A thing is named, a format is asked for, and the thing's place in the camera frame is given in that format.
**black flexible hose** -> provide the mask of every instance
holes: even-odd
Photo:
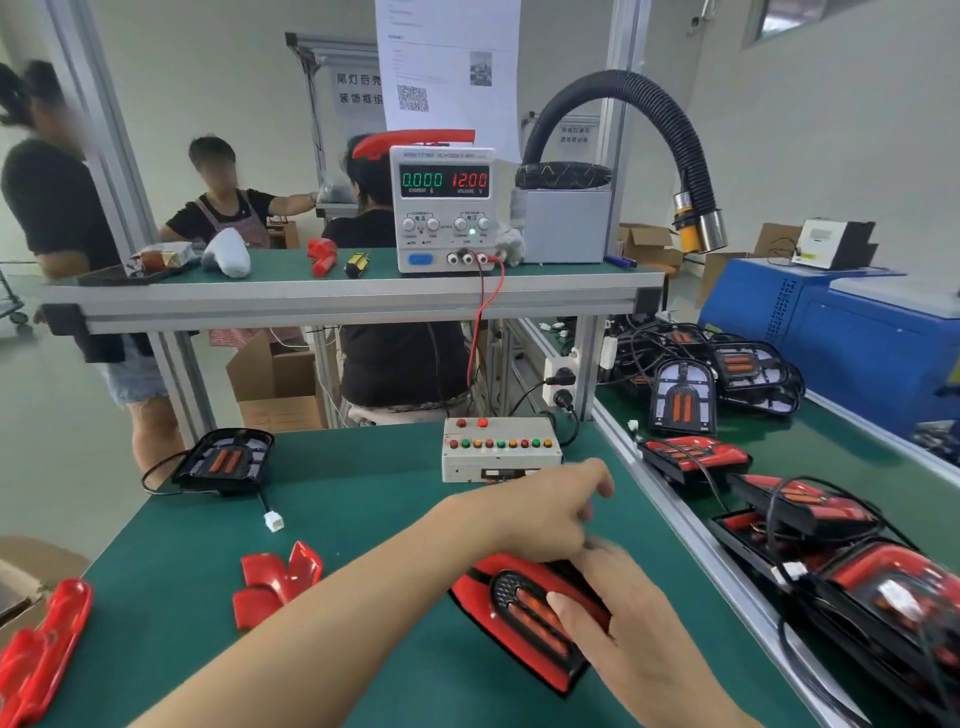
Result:
[[[589,101],[617,99],[638,110],[657,127],[680,171],[684,189],[697,215],[717,209],[713,186],[700,137],[684,110],[670,95],[645,76],[633,71],[597,71],[577,79],[543,107],[523,150],[523,163],[540,162],[547,139],[567,114]]]

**paper sheet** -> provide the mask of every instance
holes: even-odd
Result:
[[[520,0],[376,0],[387,129],[475,129],[520,161]]]

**qr code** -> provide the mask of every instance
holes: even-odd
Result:
[[[426,89],[415,85],[396,85],[401,111],[430,111],[426,103]]]

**floor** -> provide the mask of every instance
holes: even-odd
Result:
[[[31,316],[42,279],[10,276]],[[678,318],[695,315],[699,280],[671,285]],[[225,366],[232,350],[194,339],[217,424],[240,425]],[[43,325],[17,331],[0,320],[0,534],[21,534],[96,557],[142,505],[127,412],[72,339]]]

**plug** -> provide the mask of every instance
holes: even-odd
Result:
[[[548,376],[543,380],[544,384],[559,384],[562,387],[568,387],[571,384],[577,383],[577,376],[573,374],[573,370],[569,367],[561,367],[557,370],[557,373],[553,376]]]
[[[561,409],[572,409],[573,407],[573,395],[570,394],[570,390],[561,389],[553,396],[553,403],[556,404]]]
[[[283,528],[283,517],[277,511],[267,511],[263,514],[263,521],[273,533],[277,533]]]

